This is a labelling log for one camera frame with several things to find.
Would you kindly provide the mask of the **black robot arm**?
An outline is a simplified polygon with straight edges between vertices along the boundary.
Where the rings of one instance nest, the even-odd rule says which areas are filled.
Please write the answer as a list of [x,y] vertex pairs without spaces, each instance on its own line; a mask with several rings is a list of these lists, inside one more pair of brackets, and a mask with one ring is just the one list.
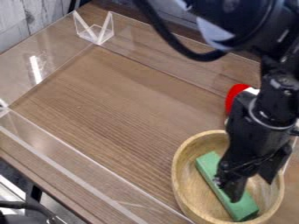
[[248,178],[270,183],[292,153],[299,121],[299,0],[182,0],[206,43],[218,52],[260,58],[260,87],[242,92],[228,113],[228,149],[216,183],[237,202]]

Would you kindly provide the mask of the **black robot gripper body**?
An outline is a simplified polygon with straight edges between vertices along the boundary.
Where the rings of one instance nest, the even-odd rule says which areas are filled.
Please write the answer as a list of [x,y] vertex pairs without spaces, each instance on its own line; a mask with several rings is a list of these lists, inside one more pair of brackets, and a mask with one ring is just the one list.
[[260,142],[289,143],[299,120],[299,94],[290,90],[250,93],[249,101],[234,100],[225,131],[228,149],[218,161],[216,180],[258,176]]

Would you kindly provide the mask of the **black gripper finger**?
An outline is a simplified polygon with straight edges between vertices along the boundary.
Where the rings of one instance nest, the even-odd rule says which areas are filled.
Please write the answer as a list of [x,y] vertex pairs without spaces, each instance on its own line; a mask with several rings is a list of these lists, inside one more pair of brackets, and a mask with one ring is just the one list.
[[257,174],[269,185],[290,154],[292,147],[289,143],[280,145],[278,143],[269,143],[268,141],[260,142],[257,155],[261,162]]
[[229,202],[236,203],[240,201],[246,185],[248,179],[245,177],[220,178],[220,189],[226,194]]

